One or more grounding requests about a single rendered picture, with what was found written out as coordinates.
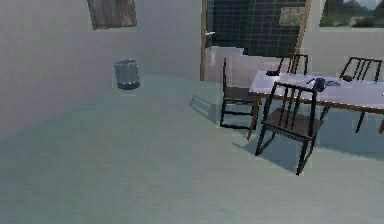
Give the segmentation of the black chair brown seat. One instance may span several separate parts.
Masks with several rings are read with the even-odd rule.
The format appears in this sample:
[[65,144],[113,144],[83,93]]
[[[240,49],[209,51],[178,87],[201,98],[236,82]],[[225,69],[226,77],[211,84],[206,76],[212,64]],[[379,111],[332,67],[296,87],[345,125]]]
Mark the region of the black chair brown seat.
[[307,54],[291,53],[291,54],[289,54],[286,57],[281,56],[280,57],[280,62],[279,62],[278,68],[277,68],[277,72],[281,71],[281,68],[283,66],[283,62],[284,62],[285,59],[289,60],[288,67],[287,67],[287,72],[288,73],[292,73],[292,74],[296,74],[297,73],[297,69],[299,67],[299,62],[300,62],[301,59],[304,59],[304,71],[303,71],[303,74],[304,75],[307,74],[307,71],[308,71],[308,61],[309,61],[309,56]]
[[[278,89],[284,90],[282,105],[271,112],[270,107]],[[316,90],[275,81],[264,107],[255,155],[260,155],[276,135],[301,142],[302,148],[296,171],[296,175],[299,176],[313,153],[319,129],[323,124],[321,119],[315,117],[316,104]]]
[[[355,132],[360,131],[366,113],[383,116],[378,132],[384,132],[384,81],[380,82],[382,59],[350,57],[338,77],[325,76],[327,81],[336,81],[340,86],[328,86],[324,92],[327,101],[321,117],[324,118],[330,108],[358,111],[359,120]],[[346,82],[344,76],[353,80]]]
[[[252,116],[253,115],[253,97],[249,94],[249,90],[247,88],[228,86],[226,68],[227,68],[227,60],[224,59],[223,67],[222,67],[223,98],[222,98],[222,104],[221,104],[221,115],[220,115],[219,125],[223,128],[247,129],[247,126],[226,124],[224,122],[225,114],[235,115],[235,116],[242,116],[242,115]],[[226,106],[228,104],[247,105],[247,106],[251,106],[252,109],[249,112],[230,111],[226,109]]]

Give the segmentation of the grey waste bin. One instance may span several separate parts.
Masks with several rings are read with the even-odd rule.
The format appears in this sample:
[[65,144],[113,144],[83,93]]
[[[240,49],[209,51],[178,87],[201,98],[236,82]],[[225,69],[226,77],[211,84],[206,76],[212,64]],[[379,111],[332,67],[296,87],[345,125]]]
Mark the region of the grey waste bin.
[[134,59],[123,59],[113,63],[117,87],[133,90],[140,86],[139,70]]

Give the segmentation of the dark kettle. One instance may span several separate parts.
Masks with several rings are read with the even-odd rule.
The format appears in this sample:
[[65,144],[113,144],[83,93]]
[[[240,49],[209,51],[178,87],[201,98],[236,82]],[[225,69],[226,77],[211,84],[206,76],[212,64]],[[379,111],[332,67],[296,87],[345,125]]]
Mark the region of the dark kettle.
[[307,84],[311,89],[317,92],[324,91],[328,86],[340,86],[339,82],[327,81],[324,78],[313,78],[309,80]]

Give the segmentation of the white dining table wooden legs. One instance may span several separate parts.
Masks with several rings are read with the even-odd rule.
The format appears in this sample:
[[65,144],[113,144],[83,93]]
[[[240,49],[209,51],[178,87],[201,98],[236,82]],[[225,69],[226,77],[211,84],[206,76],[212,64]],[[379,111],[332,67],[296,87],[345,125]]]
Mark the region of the white dining table wooden legs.
[[[249,88],[249,93],[254,96],[254,104],[247,139],[250,139],[252,131],[257,126],[259,102],[262,98],[269,97],[275,82],[308,89],[311,87],[310,82],[312,79],[317,79],[317,76],[291,73],[267,76],[266,71],[258,71]],[[382,115],[383,120],[379,133],[384,132],[384,82],[346,82],[335,77],[325,77],[325,81],[331,82],[331,85],[316,94],[316,104],[318,106]]]

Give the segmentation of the window with green view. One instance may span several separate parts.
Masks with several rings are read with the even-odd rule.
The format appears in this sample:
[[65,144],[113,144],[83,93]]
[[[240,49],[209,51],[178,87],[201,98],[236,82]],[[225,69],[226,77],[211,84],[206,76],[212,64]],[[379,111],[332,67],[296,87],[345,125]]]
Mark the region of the window with green view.
[[384,0],[325,0],[319,26],[384,28]]

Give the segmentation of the brown framed wall picture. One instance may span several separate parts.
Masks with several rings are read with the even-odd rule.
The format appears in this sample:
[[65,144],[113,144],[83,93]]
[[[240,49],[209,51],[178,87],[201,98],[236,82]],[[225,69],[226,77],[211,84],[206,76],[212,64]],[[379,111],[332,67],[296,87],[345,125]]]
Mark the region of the brown framed wall picture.
[[135,0],[87,0],[87,3],[94,30],[137,25]]

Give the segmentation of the beige framed wall picture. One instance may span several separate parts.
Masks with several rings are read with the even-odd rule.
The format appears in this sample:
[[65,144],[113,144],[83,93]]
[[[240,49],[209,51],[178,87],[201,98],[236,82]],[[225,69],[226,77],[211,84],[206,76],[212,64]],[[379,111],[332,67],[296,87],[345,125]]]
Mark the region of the beige framed wall picture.
[[280,26],[299,26],[304,13],[303,7],[282,7],[280,10]]

